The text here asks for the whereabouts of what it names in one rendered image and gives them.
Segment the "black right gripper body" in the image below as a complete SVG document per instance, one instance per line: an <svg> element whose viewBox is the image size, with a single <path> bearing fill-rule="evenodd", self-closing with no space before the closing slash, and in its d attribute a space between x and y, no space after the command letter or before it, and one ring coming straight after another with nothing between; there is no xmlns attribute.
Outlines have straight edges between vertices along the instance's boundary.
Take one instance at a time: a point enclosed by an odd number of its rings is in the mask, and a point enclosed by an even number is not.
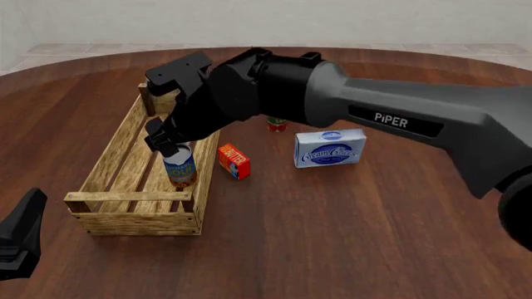
<svg viewBox="0 0 532 299"><path fill-rule="evenodd" d="M176 144L202 140L221 128L221 109L206 81L189 95L180 91L164 121L165 131Z"/></svg>

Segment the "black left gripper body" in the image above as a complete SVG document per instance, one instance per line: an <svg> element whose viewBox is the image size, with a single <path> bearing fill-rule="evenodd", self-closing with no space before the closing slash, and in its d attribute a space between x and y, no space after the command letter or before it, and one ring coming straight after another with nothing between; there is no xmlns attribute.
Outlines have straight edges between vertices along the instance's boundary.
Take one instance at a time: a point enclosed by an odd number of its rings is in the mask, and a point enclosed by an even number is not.
<svg viewBox="0 0 532 299"><path fill-rule="evenodd" d="M0 280L30 278L40 256L41 249L36 243L26 246L0 240Z"/></svg>

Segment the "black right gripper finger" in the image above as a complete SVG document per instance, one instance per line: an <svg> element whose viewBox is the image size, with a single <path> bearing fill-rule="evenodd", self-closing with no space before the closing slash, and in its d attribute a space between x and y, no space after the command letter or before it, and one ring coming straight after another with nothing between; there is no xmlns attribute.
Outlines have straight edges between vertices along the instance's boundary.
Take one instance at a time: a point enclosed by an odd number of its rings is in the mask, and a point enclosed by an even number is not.
<svg viewBox="0 0 532 299"><path fill-rule="evenodd" d="M180 151L180 145L171 141L166 141L160 144L160 152L164 157L171 157Z"/></svg>
<svg viewBox="0 0 532 299"><path fill-rule="evenodd" d="M147 121L145 124L145 131L148 134L148 136L145 137L145 142L151 151L166 151L169 140L162 119L152 119Z"/></svg>

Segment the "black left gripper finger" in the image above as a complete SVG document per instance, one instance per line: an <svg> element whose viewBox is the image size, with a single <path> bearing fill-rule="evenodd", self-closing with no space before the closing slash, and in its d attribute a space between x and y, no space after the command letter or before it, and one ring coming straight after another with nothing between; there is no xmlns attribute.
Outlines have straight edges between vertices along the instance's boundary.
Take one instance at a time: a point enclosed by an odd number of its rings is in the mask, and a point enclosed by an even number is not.
<svg viewBox="0 0 532 299"><path fill-rule="evenodd" d="M0 222L0 246L14 246L22 251L40 253L42 216L46 203L47 196L40 189L30 189Z"/></svg>

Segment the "alphabet soup can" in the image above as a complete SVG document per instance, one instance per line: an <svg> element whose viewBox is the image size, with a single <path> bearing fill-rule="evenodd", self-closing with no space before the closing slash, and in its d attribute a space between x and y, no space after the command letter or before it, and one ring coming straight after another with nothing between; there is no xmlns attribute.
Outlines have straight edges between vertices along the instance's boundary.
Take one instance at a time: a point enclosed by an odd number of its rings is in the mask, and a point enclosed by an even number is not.
<svg viewBox="0 0 532 299"><path fill-rule="evenodd" d="M192 150L180 145L180 151L171 157L164 157L163 163L170 182L179 189L195 182L196 168Z"/></svg>

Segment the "wooden slat tray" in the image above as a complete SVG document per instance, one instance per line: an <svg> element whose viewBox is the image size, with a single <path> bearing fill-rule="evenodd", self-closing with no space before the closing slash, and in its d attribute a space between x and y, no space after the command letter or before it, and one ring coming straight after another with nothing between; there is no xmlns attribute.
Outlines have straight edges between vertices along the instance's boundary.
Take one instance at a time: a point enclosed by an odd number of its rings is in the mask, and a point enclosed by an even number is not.
<svg viewBox="0 0 532 299"><path fill-rule="evenodd" d="M153 96L146 84L79 191L64 202L93 236L179 236L201 234L219 134L193 145L196 180L173 186L161 154L150 151L144 125L174 108L176 92Z"/></svg>

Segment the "black flat plate on stalk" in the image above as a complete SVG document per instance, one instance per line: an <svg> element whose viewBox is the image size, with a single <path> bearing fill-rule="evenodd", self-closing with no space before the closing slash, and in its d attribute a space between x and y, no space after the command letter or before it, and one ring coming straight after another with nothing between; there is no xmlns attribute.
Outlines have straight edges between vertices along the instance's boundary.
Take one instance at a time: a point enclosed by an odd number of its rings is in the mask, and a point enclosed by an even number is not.
<svg viewBox="0 0 532 299"><path fill-rule="evenodd" d="M145 72L147 88L153 96L163 96L178 90L184 97L194 94L202 85L212 61L196 51Z"/></svg>

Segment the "red butter box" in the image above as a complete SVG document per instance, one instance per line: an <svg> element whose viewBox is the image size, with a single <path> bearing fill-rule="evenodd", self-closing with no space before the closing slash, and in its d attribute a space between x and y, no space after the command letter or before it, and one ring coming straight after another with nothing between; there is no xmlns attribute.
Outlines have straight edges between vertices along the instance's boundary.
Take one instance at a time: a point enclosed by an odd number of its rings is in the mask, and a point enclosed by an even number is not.
<svg viewBox="0 0 532 299"><path fill-rule="evenodd" d="M250 159L232 144L226 144L217 149L218 161L237 180L250 175Z"/></svg>

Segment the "white blue cream cheese box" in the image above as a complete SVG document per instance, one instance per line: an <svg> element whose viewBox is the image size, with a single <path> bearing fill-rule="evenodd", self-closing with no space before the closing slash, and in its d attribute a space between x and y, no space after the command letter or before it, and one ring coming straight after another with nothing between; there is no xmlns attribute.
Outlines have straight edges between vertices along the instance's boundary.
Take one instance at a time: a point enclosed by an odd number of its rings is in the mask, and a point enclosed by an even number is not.
<svg viewBox="0 0 532 299"><path fill-rule="evenodd" d="M295 134L294 166L357 164L367 137L362 129L318 131Z"/></svg>

